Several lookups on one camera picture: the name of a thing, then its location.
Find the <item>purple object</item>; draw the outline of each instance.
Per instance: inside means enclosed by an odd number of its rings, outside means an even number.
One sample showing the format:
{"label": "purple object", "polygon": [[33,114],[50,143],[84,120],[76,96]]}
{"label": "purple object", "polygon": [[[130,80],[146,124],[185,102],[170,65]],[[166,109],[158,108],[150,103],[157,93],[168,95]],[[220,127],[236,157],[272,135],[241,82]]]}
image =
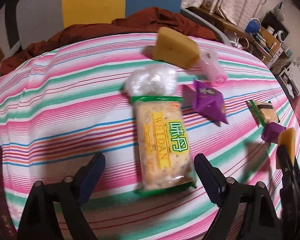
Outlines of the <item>purple object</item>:
{"label": "purple object", "polygon": [[261,139],[266,142],[278,144],[279,134],[284,130],[286,130],[286,127],[283,127],[276,122],[268,123],[263,129]]}
{"label": "purple object", "polygon": [[197,80],[194,80],[194,87],[196,90],[192,104],[194,111],[228,124],[225,114],[225,103],[221,92]]}

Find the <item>pink plastic roll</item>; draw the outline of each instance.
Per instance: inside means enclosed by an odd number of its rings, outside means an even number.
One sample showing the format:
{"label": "pink plastic roll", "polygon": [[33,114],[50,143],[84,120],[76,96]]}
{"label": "pink plastic roll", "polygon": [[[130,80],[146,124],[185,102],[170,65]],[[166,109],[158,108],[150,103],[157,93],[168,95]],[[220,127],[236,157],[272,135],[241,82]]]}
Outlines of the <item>pink plastic roll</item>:
{"label": "pink plastic roll", "polygon": [[223,84],[228,76],[218,62],[218,54],[212,49],[202,49],[200,54],[198,65],[201,67],[204,75],[207,76],[211,85],[218,87]]}

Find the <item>yellow panel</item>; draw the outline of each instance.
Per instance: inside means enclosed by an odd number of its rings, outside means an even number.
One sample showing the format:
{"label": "yellow panel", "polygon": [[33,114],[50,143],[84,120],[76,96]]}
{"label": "yellow panel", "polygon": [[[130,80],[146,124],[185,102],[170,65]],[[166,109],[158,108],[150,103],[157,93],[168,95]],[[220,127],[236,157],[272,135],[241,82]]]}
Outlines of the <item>yellow panel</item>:
{"label": "yellow panel", "polygon": [[125,0],[62,0],[64,27],[72,24],[111,23],[125,17]]}

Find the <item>metal screw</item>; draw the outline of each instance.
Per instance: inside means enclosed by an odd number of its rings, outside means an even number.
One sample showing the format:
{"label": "metal screw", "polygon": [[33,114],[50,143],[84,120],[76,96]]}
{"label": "metal screw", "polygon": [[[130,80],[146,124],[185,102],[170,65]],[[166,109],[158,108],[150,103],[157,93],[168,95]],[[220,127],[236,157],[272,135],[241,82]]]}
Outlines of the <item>metal screw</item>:
{"label": "metal screw", "polygon": [[226,181],[230,184],[234,184],[234,182],[235,182],[234,178],[232,178],[232,177],[226,178]]}
{"label": "metal screw", "polygon": [[68,176],[68,177],[66,177],[66,178],[64,179],[64,181],[65,181],[66,183],[70,183],[70,182],[73,181],[73,178],[72,178],[71,176]]}
{"label": "metal screw", "polygon": [[266,184],[264,184],[262,181],[259,181],[257,184],[259,187],[262,187],[262,188],[266,187]]}
{"label": "metal screw", "polygon": [[41,181],[40,181],[40,180],[36,181],[36,182],[34,183],[34,185],[35,185],[36,187],[39,187],[39,186],[41,185]]}

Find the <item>blue gripper pad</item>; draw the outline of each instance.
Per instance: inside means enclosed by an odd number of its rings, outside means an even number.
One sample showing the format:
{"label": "blue gripper pad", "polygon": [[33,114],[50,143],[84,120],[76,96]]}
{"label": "blue gripper pad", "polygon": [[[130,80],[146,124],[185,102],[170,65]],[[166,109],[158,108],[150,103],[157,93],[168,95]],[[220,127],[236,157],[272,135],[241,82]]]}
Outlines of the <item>blue gripper pad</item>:
{"label": "blue gripper pad", "polygon": [[106,158],[103,154],[96,154],[93,158],[90,163],[85,166],[89,169],[87,170],[87,174],[83,178],[80,185],[79,198],[77,199],[79,206],[89,201],[92,191],[99,181],[100,176],[106,166]]}
{"label": "blue gripper pad", "polygon": [[194,168],[201,180],[210,201],[218,207],[222,206],[222,192],[225,190],[225,177],[218,168],[215,168],[203,154],[194,157]]}

